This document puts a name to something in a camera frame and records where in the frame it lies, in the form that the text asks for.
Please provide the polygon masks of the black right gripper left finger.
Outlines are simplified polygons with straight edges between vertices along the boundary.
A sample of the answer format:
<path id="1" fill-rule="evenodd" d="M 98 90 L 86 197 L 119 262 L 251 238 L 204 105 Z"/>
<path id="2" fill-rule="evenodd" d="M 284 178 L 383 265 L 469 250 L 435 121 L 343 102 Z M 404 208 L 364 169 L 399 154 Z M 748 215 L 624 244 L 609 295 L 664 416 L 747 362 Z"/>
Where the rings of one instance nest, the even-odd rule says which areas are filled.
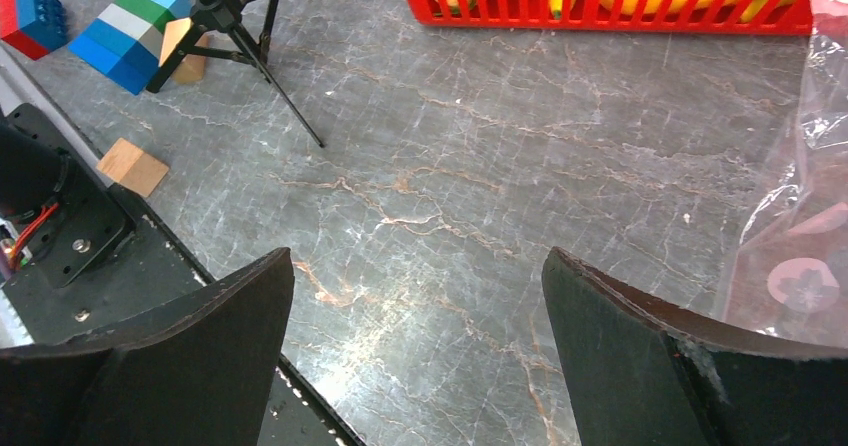
<path id="1" fill-rule="evenodd" d="M 278 248 L 59 344 L 1 353 L 5 445 L 253 445 L 293 301 Z"/>

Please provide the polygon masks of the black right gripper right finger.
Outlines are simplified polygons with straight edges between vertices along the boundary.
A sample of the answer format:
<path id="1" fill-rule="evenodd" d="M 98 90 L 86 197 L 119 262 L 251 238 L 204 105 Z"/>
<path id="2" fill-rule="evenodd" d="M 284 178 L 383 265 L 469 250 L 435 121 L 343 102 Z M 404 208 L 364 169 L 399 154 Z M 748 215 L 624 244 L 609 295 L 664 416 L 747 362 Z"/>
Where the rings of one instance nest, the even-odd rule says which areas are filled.
<path id="1" fill-rule="evenodd" d="M 585 445 L 843 445 L 847 353 L 732 326 L 551 249 L 542 286 Z"/>

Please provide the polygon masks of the clear zip top bag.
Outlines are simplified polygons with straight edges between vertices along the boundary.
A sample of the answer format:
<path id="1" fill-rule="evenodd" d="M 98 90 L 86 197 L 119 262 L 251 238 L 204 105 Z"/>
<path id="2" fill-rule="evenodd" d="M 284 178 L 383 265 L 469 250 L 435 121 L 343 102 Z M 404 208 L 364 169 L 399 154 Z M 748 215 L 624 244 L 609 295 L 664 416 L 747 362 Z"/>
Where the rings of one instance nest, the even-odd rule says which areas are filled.
<path id="1" fill-rule="evenodd" d="M 714 318 L 847 345 L 847 0 L 813 15 L 798 108 L 770 151 Z"/>

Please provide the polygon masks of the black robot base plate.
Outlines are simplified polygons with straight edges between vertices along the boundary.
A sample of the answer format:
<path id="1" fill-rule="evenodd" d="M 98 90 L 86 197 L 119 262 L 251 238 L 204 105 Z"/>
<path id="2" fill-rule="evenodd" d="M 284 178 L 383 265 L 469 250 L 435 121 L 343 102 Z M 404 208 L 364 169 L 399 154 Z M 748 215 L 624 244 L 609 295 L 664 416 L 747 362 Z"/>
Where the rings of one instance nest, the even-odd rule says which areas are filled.
<path id="1" fill-rule="evenodd" d="M 59 344 L 220 280 L 86 153 L 34 105 L 1 117 L 1 353 Z M 359 443 L 280 350 L 253 445 Z"/>

